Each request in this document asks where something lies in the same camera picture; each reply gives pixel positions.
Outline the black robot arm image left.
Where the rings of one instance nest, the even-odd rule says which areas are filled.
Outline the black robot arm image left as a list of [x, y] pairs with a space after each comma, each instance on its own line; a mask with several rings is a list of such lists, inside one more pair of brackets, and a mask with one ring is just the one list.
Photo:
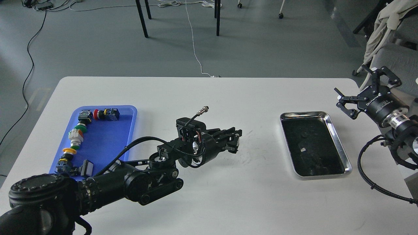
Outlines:
[[178, 138], [167, 142], [140, 137], [93, 177], [77, 181], [68, 173], [34, 175], [13, 184], [11, 210], [1, 216], [2, 235], [71, 235], [78, 224], [90, 235], [92, 227], [82, 216], [120, 199], [147, 205], [180, 190], [176, 162], [199, 168], [219, 153], [235, 154], [242, 130], [207, 129], [196, 120], [209, 110], [204, 106], [192, 118], [176, 121]]

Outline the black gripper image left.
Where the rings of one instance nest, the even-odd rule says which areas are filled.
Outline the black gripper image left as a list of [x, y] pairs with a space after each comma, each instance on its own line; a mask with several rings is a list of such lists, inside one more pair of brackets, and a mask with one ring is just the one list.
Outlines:
[[236, 130], [235, 127], [221, 131], [200, 132], [196, 140], [196, 163], [210, 162], [218, 156], [218, 153], [225, 150], [236, 154], [239, 147], [239, 137], [242, 137], [242, 130]]

